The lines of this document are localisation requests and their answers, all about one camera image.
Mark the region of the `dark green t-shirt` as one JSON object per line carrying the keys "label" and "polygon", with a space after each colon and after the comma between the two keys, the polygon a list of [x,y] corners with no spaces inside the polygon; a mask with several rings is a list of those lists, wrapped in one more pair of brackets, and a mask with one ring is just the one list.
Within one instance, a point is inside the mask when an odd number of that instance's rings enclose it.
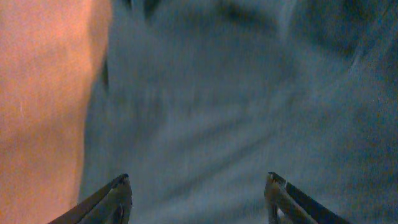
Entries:
{"label": "dark green t-shirt", "polygon": [[276,172],[351,223],[397,222],[396,1],[114,1],[80,198],[131,223],[265,223]]}

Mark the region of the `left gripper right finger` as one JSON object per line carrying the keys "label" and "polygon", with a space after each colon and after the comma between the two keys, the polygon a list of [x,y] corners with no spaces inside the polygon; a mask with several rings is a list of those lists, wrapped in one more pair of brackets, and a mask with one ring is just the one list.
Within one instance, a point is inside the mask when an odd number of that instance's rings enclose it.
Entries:
{"label": "left gripper right finger", "polygon": [[270,224],[349,224],[275,172],[269,172],[264,198]]}

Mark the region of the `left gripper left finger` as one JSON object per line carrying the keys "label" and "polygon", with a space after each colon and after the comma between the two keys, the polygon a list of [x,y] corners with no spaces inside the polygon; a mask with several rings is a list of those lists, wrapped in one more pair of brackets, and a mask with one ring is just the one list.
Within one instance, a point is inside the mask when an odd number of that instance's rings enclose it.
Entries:
{"label": "left gripper left finger", "polygon": [[128,224],[131,208],[129,176],[121,174],[49,224]]}

